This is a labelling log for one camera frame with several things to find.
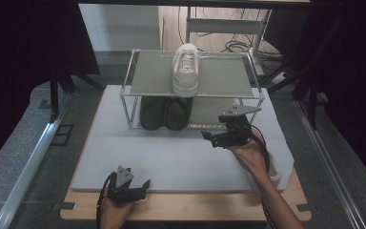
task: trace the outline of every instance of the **person's left hand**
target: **person's left hand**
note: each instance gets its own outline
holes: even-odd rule
[[[128,214],[132,210],[133,202],[117,205],[109,198],[102,200],[102,213],[100,219],[101,229],[119,229],[123,226]]]

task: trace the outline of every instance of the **human hand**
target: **human hand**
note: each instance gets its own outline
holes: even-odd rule
[[[257,129],[252,128],[252,132],[265,143],[261,133]],[[253,177],[267,175],[263,151],[254,140],[250,139],[243,146],[230,146],[227,149],[234,153],[240,165],[251,173]]]
[[[123,226],[128,214],[132,210],[133,202],[118,205],[109,198],[102,200],[102,212],[100,218],[101,229],[119,229]]]

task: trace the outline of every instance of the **person's right arm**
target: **person's right arm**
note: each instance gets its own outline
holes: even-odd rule
[[[264,163],[261,148],[253,140],[244,146],[229,147],[239,163],[252,175],[259,189],[261,198],[274,225],[277,228],[304,228],[298,217],[275,188]]]

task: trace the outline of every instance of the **wooden table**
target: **wooden table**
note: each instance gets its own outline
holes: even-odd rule
[[[309,220],[311,211],[298,211],[307,204],[295,170],[287,189],[281,194],[300,220]],[[61,210],[63,219],[96,219],[99,193],[75,192],[70,187],[65,202],[73,210]],[[246,194],[147,194],[138,201],[128,220],[266,220],[257,193]]]

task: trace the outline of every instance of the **shoe rack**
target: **shoe rack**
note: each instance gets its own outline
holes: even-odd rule
[[[120,91],[131,129],[142,128],[139,106],[142,96],[176,96],[173,93],[174,52],[133,50]],[[200,52],[198,91],[185,129],[224,130],[218,121],[233,105],[260,108],[264,95],[247,52]],[[248,114],[252,123],[256,113]]]

